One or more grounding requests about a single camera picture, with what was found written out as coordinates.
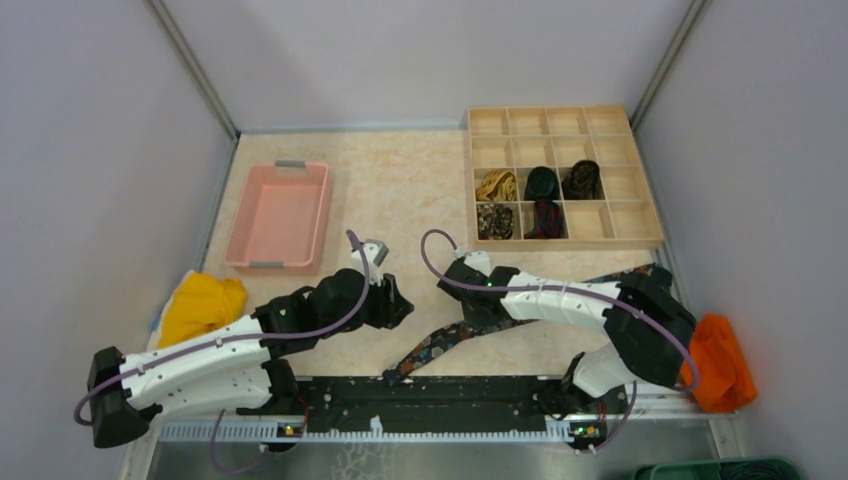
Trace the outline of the navy floral tie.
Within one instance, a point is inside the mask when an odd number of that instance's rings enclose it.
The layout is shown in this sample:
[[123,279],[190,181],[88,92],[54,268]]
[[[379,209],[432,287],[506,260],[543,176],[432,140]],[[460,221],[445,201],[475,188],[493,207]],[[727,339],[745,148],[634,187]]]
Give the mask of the navy floral tie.
[[[673,284],[673,274],[658,263],[649,263],[607,275],[586,280],[586,283],[604,283],[622,280],[625,275],[641,274],[652,279],[669,292]],[[516,327],[537,323],[537,320],[501,320],[484,327],[470,326],[458,321],[438,328],[419,342],[405,357],[382,372],[382,379],[388,386],[394,386],[408,378],[413,372],[435,361],[438,357],[464,341],[476,337],[491,335]]]

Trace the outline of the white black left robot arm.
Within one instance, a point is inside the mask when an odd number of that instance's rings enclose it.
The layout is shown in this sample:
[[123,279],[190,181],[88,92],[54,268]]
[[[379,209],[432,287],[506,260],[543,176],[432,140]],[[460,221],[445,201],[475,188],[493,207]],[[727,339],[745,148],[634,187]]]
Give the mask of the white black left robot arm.
[[298,415],[305,408],[288,356],[362,326],[393,329],[413,311],[394,275],[372,280],[340,269],[177,345],[131,355],[98,351],[73,419],[91,429],[95,447],[112,448],[181,417]]

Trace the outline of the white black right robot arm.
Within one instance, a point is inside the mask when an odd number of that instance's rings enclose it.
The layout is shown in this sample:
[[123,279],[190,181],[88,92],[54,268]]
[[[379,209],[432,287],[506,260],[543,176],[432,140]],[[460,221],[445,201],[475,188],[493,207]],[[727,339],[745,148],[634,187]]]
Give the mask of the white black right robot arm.
[[497,321],[563,323],[594,332],[606,342],[578,353],[563,375],[569,408],[590,411],[612,390],[647,382],[678,391],[683,366],[694,359],[689,344],[696,321],[657,280],[627,272],[601,282],[557,281],[515,267],[487,270],[469,257],[440,274],[438,287],[457,300],[472,323]]

